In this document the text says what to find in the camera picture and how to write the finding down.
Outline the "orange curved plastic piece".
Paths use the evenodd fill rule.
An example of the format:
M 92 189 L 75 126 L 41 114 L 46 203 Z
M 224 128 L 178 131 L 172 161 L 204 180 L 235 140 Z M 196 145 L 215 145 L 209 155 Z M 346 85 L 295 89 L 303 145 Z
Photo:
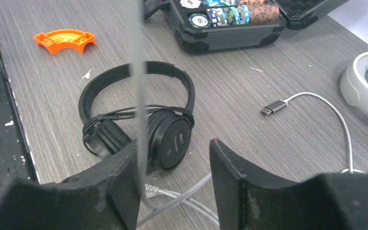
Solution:
M 38 46 L 44 47 L 51 55 L 55 55 L 63 49 L 73 49 L 83 54 L 88 44 L 96 45 L 96 39 L 92 33 L 75 29 L 39 33 L 34 36 L 34 41 Z

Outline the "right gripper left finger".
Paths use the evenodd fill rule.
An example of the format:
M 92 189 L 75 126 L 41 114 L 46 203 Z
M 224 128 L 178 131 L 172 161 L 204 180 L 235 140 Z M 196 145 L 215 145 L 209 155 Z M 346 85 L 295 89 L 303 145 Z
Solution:
M 0 230 L 134 230 L 137 183 L 135 142 L 60 183 L 0 177 Z

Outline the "black poker chip case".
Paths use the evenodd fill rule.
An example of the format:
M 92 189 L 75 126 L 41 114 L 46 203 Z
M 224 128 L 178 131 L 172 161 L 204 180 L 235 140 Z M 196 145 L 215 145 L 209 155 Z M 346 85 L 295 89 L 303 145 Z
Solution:
M 343 0 L 145 0 L 144 18 L 161 10 L 188 53 L 262 47 L 282 31 L 302 30 Z

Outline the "black wired headphones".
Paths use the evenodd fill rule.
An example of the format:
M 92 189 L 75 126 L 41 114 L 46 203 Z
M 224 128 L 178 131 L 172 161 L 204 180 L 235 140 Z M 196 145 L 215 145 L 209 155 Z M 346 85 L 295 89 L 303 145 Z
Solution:
M 143 97 L 140 97 L 137 111 L 128 107 L 92 116 L 96 96 L 111 84 L 130 77 L 131 65 L 124 64 L 98 75 L 83 89 L 78 105 L 83 122 L 82 141 L 90 153 L 105 160 L 126 150 L 128 144 L 133 142 L 116 121 L 138 117 L 140 167 L 168 172 L 182 162 L 190 144 L 195 125 L 195 87 L 189 75 L 173 64 L 146 61 L 145 65 L 147 74 L 164 75 L 181 81 L 188 95 L 185 107 L 144 105 Z

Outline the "white grey headphones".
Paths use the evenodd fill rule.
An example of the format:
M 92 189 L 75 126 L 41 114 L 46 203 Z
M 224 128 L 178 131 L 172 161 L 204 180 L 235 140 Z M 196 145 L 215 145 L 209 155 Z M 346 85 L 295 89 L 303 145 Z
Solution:
M 134 0 L 131 3 L 132 7 L 132 16 L 134 19 L 131 24 L 131 32 L 132 32 L 132 75 L 136 88 L 136 99 L 137 99 L 137 118 L 136 121 L 138 123 L 138 134 L 137 134 L 137 167 L 138 167 L 138 191 L 141 195 L 141 201 L 152 210 L 146 217 L 142 220 L 139 220 L 137 223 L 137 227 L 142 226 L 152 218 L 157 215 L 171 209 L 172 207 L 177 206 L 179 203 L 185 203 L 189 205 L 187 202 L 187 198 L 192 196 L 196 191 L 198 191 L 201 187 L 203 187 L 208 181 L 211 180 L 212 174 L 206 175 L 199 182 L 197 182 L 190 189 L 182 193 L 180 196 L 177 196 L 174 200 L 170 201 L 166 205 L 162 207 L 157 207 L 154 205 L 146 195 L 145 183 L 146 183 L 146 174 L 147 174 L 147 159 L 148 159 L 148 139 L 147 139 L 147 122 L 145 118 L 146 105 L 145 105 L 145 70 L 146 65 L 143 62 L 142 57 L 142 23 L 143 23 L 143 3 L 139 0 Z

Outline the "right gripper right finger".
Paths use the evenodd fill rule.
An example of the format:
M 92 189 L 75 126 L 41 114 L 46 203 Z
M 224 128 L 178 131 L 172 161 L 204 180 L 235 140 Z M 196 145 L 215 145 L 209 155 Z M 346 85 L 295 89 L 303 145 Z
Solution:
M 368 174 L 325 173 L 297 183 L 209 145 L 222 230 L 368 230 Z

